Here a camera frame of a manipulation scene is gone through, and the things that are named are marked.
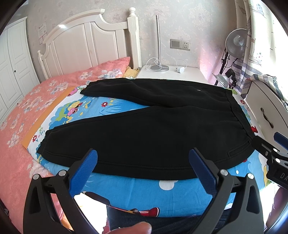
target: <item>white headboard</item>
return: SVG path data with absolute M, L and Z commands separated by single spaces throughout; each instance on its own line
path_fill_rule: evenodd
M 74 15 L 55 28 L 44 39 L 46 51 L 38 59 L 46 79 L 86 70 L 109 60 L 127 56 L 124 30 L 128 29 L 133 68 L 141 67 L 138 17 L 129 8 L 126 22 L 109 24 L 102 14 L 105 9 Z

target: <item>human hand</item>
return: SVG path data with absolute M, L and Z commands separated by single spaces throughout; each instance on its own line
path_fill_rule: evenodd
M 109 234 L 151 234 L 152 226 L 150 223 L 140 222 L 131 227 L 124 227 L 112 230 Z

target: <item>white nightstand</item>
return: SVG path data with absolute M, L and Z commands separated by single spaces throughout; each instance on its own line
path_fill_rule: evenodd
M 187 80 L 194 81 L 204 84 L 209 84 L 203 76 L 202 72 L 198 68 L 187 67 L 183 73 L 176 71 L 176 66 L 169 66 L 169 71 L 157 72 L 145 69 L 142 67 L 140 72 L 137 74 L 137 78 L 150 78 L 150 79 L 166 79 L 166 80 Z

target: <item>yellow pillow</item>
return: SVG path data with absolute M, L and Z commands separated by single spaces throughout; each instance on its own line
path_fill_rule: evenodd
M 135 78 L 139 71 L 140 71 L 139 69 L 133 70 L 133 69 L 131 69 L 131 67 L 128 66 L 126 71 L 125 71 L 125 73 L 124 73 L 124 75 L 123 75 L 123 77 L 124 78 L 125 77 L 129 77 L 129 78 L 133 77 L 133 78 Z

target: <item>drawer handle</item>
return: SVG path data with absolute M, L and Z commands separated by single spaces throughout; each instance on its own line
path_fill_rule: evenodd
M 264 109 L 261 107 L 260 110 L 261 110 L 262 113 L 263 113 L 263 117 L 264 117 L 264 119 L 265 119 L 265 120 L 270 124 L 270 127 L 271 127 L 271 128 L 274 128 L 273 123 L 271 123 L 271 122 L 269 121 L 269 119 L 267 118 L 267 116 L 265 115 L 265 113 L 264 113 Z

